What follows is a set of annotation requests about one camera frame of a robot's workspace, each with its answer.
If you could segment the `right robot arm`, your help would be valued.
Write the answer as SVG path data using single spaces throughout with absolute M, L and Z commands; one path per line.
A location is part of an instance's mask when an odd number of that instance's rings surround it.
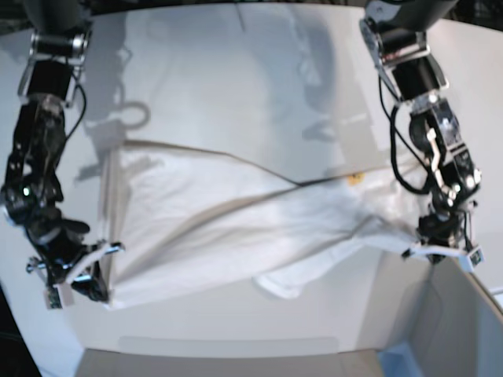
M 18 96 L 22 101 L 12 150 L 1 187 L 1 205 L 9 221 L 24 230 L 37 255 L 28 273 L 42 270 L 49 306 L 62 307 L 61 288 L 94 302 L 109 300 L 101 273 L 104 253 L 120 244 L 104 240 L 86 244 L 90 227 L 66 218 L 57 168 L 72 135 L 65 111 L 72 106 L 80 82 L 92 23 L 79 1 L 25 1 L 34 31 Z

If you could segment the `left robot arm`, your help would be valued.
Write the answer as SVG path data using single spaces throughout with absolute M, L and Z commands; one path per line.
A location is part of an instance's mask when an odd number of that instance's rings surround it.
M 362 38 L 379 75 L 395 104 L 388 116 L 391 167 L 408 192 L 430 196 L 428 213 L 417 226 L 418 243 L 403 258 L 424 256 L 433 265 L 446 257 L 458 260 L 473 272 L 484 259 L 473 240 L 473 199 L 482 181 L 460 124 L 442 90 L 449 85 L 428 44 L 428 29 L 442 19 L 454 1 L 368 1 L 359 21 Z M 410 107 L 409 138 L 404 145 L 424 168 L 421 187 L 411 185 L 398 168 L 397 142 L 403 137 L 396 126 L 399 109 Z

